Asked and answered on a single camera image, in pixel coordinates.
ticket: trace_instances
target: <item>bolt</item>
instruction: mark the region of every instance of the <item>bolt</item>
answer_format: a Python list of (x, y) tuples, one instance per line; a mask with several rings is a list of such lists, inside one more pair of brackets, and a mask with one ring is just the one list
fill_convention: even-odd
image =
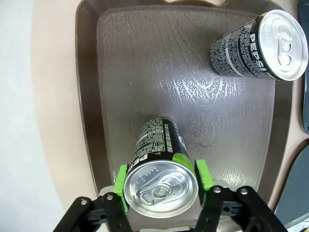
[(215, 193), (219, 193), (219, 192), (221, 192), (221, 189), (220, 189), (219, 187), (214, 187), (214, 188), (213, 188), (213, 191), (214, 191)]
[(114, 197), (113, 197), (112, 195), (108, 195), (108, 196), (106, 197), (106, 199), (109, 200), (109, 201), (110, 201), (111, 199), (113, 199), (113, 198), (114, 198)]
[(247, 195), (247, 194), (248, 194), (248, 191), (247, 191), (247, 189), (243, 188), (243, 189), (240, 190), (240, 193), (241, 193), (242, 195)]
[(85, 200), (85, 199), (82, 199), (82, 200), (81, 200), (81, 204), (82, 204), (82, 205), (85, 205), (85, 204), (87, 204), (87, 200)]

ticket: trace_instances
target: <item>white surface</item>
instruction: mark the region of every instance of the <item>white surface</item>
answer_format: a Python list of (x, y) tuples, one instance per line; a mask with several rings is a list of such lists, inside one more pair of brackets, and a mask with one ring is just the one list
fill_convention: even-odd
[(0, 231), (49, 232), (63, 216), (32, 96), (32, 0), (0, 1)]

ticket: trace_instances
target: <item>can lid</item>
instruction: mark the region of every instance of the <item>can lid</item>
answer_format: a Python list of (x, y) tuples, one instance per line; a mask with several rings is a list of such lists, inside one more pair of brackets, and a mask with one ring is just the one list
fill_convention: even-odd
[(290, 14), (281, 10), (266, 13), (258, 36), (262, 56), (277, 77), (293, 81), (304, 73), (308, 63), (307, 41)]
[(198, 193), (197, 179), (186, 167), (169, 160), (142, 164), (126, 178), (124, 195), (138, 213), (169, 218), (186, 211)]

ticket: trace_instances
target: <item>tray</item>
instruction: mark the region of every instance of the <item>tray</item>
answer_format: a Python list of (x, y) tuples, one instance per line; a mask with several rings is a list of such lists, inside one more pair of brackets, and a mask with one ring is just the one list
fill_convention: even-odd
[[(143, 124), (179, 126), (190, 158), (205, 159), (216, 184), (250, 185), (268, 202), (284, 154), (292, 83), (216, 75), (211, 44), (279, 6), (266, 0), (83, 1), (76, 14), (77, 75), (89, 163), (97, 190), (130, 163)], [(134, 230), (194, 226), (185, 213), (153, 219), (129, 211)], [(220, 231), (237, 230), (223, 217)]]

